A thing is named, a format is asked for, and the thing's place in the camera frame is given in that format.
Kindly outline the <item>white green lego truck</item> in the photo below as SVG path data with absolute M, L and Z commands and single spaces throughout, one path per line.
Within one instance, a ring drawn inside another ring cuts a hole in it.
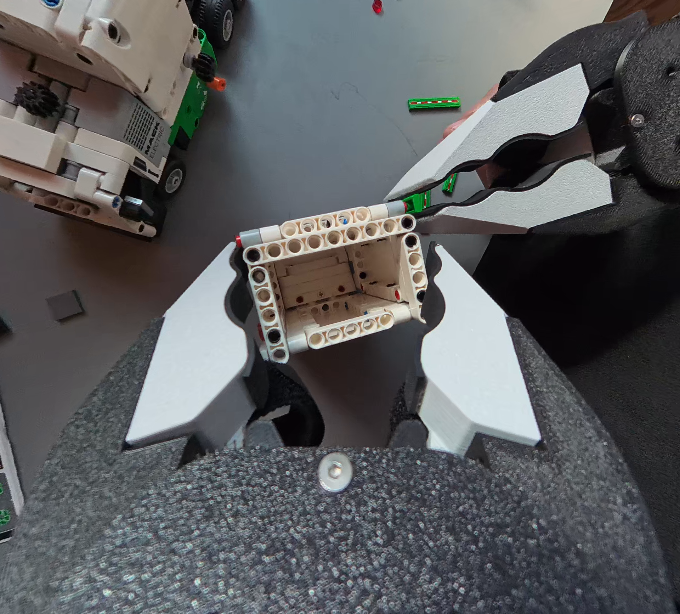
M 1 191 L 152 239 L 245 0 L 1 0 Z

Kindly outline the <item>dark grey square tile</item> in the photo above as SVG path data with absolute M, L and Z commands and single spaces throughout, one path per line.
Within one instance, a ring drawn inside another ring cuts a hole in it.
M 81 297 L 75 289 L 48 297 L 46 304 L 51 318 L 58 323 L 86 314 Z

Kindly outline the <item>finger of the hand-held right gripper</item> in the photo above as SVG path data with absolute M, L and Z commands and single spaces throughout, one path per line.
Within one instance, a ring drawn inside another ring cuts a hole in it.
M 497 187 L 463 202 L 424 212 L 415 230 L 422 235 L 523 234 L 529 229 L 612 203 L 609 175 L 589 158 L 559 161 L 531 176 L 529 186 Z
M 520 137 L 551 137 L 571 129 L 589 92 L 583 67 L 576 64 L 503 100 L 487 101 L 414 165 L 385 201 L 431 188 L 456 168 L 489 160 Z

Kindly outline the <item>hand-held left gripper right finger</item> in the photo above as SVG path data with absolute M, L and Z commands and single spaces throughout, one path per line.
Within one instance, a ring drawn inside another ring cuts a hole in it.
M 430 244 L 426 271 L 418 414 L 428 448 L 463 456 L 476 434 L 536 445 L 540 430 L 505 312 L 443 246 Z

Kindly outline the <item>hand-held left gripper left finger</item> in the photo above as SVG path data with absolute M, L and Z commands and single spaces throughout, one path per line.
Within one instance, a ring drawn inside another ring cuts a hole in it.
M 226 446 L 254 412 L 245 384 L 254 347 L 227 313 L 239 273 L 228 244 L 166 311 L 125 437 L 132 447 L 196 436 Z

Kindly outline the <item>white lego container body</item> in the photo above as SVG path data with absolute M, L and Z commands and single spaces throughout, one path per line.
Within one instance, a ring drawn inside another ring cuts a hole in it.
M 407 201 L 355 207 L 240 232 L 261 352 L 292 354 L 376 334 L 421 316 L 429 285 Z

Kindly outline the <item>person's right hand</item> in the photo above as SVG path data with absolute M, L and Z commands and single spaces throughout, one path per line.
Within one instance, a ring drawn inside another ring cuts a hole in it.
M 446 129 L 443 132 L 443 138 L 445 139 L 447 136 L 449 136 L 451 133 L 453 133 L 456 129 L 458 129 L 469 117 L 471 117 L 479 108 L 485 105 L 489 100 L 492 99 L 492 97 L 497 93 L 498 91 L 498 86 L 499 83 L 494 84 L 491 89 L 485 94 L 485 96 L 480 99 L 475 105 L 472 106 L 469 110 L 467 110 L 464 114 L 461 115 L 461 117 L 454 122 L 452 122 L 450 125 L 446 127 Z

